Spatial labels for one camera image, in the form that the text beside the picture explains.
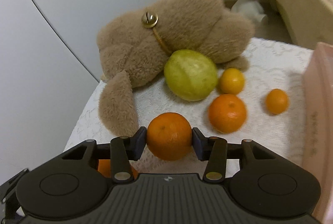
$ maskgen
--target lace tablecloth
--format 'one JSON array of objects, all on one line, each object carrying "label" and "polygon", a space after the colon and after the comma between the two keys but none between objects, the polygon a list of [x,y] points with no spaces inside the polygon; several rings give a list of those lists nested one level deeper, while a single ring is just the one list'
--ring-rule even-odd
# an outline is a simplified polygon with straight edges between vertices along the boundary
[{"label": "lace tablecloth", "polygon": [[[292,162],[301,164],[305,135],[302,73],[311,54],[311,50],[282,42],[258,38],[251,40],[244,52],[244,56],[250,61],[250,68],[244,73],[245,89],[239,94],[247,106],[248,118],[237,132],[222,135],[210,126],[207,108],[218,96],[216,91],[203,101],[183,101],[169,90],[162,74],[152,83],[134,90],[139,125],[147,127],[159,114],[177,112],[182,114],[192,127],[198,127],[205,136],[222,136],[231,143],[240,143],[242,139],[253,139]],[[105,83],[100,82],[91,95],[65,150],[86,139],[95,139],[97,143],[109,143],[115,137],[98,118],[98,99],[104,85]],[[269,115],[263,106],[264,97],[274,88],[285,90],[290,98],[289,109],[276,116]],[[198,161],[194,152],[178,161],[162,161],[154,157],[146,147],[141,159],[132,165],[139,172],[197,172],[202,176],[206,162]],[[238,161],[228,160],[226,176],[232,176],[238,170]]]}]

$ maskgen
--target pink basket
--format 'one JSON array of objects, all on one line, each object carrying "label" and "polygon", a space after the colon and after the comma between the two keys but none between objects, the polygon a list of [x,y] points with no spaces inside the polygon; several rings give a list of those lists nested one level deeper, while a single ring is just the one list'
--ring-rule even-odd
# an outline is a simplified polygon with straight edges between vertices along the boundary
[{"label": "pink basket", "polygon": [[333,223],[333,47],[318,43],[304,72],[306,139],[303,168],[318,179],[321,197],[313,216]]}]

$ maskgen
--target small orange fruit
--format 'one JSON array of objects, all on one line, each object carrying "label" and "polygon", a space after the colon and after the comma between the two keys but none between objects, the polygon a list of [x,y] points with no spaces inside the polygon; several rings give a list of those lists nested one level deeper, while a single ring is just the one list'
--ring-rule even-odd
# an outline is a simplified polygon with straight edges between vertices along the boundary
[{"label": "small orange fruit", "polygon": [[[111,169],[110,169],[110,159],[100,159],[98,160],[98,168],[97,170],[104,176],[107,178],[111,177]],[[130,168],[132,169],[132,173],[134,178],[136,179],[139,175],[139,173],[137,172],[137,170],[135,168],[133,168],[132,166],[130,166]]]},{"label": "small orange fruit", "polygon": [[223,93],[239,94],[244,89],[245,78],[241,71],[229,68],[223,72],[219,80],[219,87]]},{"label": "small orange fruit", "polygon": [[154,118],[147,129],[147,146],[162,160],[178,160],[191,150],[192,128],[178,113],[163,113]]},{"label": "small orange fruit", "polygon": [[287,110],[289,98],[285,91],[273,89],[266,97],[266,107],[273,114],[280,114]]},{"label": "small orange fruit", "polygon": [[240,129],[246,120],[246,114],[244,102],[233,94],[221,94],[208,109],[212,126],[225,134]]}]

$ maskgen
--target green fruit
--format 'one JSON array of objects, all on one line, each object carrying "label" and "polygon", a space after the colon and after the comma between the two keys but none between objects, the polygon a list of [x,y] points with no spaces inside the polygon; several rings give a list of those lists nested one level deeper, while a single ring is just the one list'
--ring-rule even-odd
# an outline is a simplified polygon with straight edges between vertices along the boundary
[{"label": "green fruit", "polygon": [[175,51],[164,66],[170,90],[187,101],[206,98],[218,82],[213,61],[193,50]]}]

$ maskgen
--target brown fur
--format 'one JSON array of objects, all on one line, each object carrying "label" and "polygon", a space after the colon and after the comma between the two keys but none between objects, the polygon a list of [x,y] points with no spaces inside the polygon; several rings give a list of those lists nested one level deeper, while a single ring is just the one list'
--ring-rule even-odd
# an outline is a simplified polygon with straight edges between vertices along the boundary
[{"label": "brown fur", "polygon": [[132,88],[151,81],[169,59],[153,31],[141,24],[146,10],[159,16],[155,28],[169,49],[197,50],[215,63],[230,62],[238,68],[247,65],[240,55],[254,35],[254,27],[227,10],[223,0],[161,0],[147,9],[117,17],[97,36],[108,80],[99,100],[99,117],[116,135],[135,133],[138,119]]}]

